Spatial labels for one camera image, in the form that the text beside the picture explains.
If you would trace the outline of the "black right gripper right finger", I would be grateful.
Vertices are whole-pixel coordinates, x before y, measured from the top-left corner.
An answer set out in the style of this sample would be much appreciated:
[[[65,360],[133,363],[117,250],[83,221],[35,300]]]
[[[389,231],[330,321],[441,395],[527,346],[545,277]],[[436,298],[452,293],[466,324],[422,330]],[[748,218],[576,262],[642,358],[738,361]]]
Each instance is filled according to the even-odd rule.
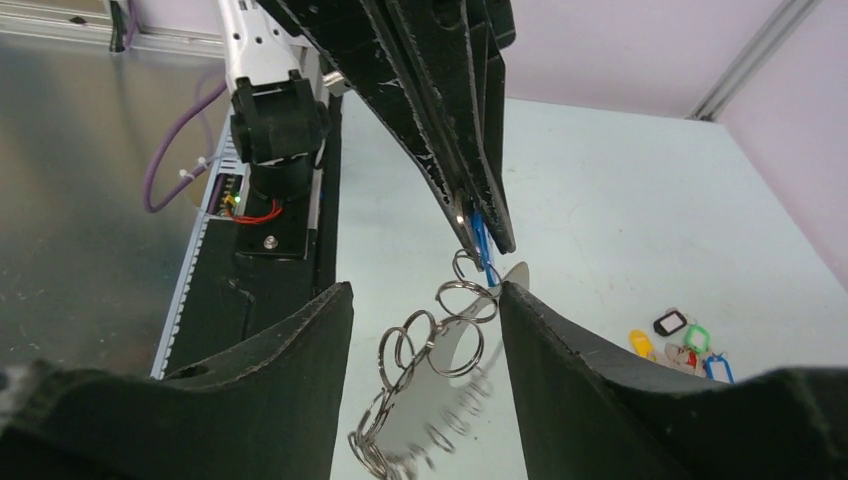
[[[531,479],[843,479],[847,372],[736,384],[634,355],[508,282],[500,317]]]

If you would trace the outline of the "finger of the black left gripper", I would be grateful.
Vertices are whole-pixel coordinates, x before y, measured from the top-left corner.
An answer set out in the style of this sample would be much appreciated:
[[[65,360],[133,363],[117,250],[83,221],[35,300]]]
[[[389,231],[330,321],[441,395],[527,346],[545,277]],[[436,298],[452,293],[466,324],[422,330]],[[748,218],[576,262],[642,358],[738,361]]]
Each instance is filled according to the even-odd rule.
[[[516,249],[502,180],[508,1],[367,1],[364,10],[409,104],[403,146],[460,244],[478,213],[498,251]]]
[[[459,172],[437,139],[381,1],[262,1],[285,26],[318,49],[352,86],[421,171],[461,247],[474,249]]]

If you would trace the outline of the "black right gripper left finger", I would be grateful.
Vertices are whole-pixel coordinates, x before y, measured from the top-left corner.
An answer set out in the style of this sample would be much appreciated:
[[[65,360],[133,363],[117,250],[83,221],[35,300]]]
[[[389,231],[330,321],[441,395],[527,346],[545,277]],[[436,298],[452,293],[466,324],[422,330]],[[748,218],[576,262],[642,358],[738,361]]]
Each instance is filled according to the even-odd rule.
[[[1,371],[5,479],[326,479],[353,290],[161,380],[45,361]]]

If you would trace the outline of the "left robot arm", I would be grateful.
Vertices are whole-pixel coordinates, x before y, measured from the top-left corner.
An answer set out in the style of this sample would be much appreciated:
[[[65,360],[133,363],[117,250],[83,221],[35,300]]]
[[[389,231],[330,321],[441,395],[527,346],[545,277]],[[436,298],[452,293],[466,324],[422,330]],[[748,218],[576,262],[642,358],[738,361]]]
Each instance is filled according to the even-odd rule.
[[[460,244],[479,216],[503,254],[516,248],[502,181],[507,1],[223,1],[231,132],[266,197],[307,186],[306,157],[329,112],[291,48],[329,66],[323,86],[356,92],[421,171]]]

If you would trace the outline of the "yellow key tag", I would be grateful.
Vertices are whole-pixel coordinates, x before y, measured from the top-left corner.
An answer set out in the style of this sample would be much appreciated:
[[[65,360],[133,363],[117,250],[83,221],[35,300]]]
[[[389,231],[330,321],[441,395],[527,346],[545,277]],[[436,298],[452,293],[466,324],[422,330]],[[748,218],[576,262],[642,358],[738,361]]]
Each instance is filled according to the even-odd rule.
[[[655,347],[642,330],[631,330],[628,335],[633,353],[637,356],[655,362],[657,360]]]

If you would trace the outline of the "black key tag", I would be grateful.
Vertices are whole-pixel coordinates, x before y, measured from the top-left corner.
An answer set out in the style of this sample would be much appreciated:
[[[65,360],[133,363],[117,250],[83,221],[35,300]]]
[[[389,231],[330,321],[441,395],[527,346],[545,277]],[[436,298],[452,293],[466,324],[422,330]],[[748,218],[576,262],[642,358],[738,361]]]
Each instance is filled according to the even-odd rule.
[[[653,324],[654,332],[661,337],[670,337],[689,325],[687,318],[676,309],[667,311],[656,319]]]

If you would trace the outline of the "green key tag in pile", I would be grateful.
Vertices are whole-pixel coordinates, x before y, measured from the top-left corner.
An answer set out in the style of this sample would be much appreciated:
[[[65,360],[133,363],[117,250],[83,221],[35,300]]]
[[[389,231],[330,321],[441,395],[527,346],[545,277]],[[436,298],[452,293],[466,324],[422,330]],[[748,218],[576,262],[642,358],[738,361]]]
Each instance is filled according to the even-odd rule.
[[[710,344],[710,333],[700,325],[691,325],[684,336],[684,345],[697,354],[707,352]]]

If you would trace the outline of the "right aluminium corner post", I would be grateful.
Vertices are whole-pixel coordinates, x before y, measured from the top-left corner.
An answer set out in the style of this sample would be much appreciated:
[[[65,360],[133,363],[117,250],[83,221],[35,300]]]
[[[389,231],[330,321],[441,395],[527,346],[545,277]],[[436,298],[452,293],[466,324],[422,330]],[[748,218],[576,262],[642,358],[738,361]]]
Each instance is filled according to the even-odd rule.
[[[732,100],[821,3],[821,0],[781,1],[686,119],[715,123]]]

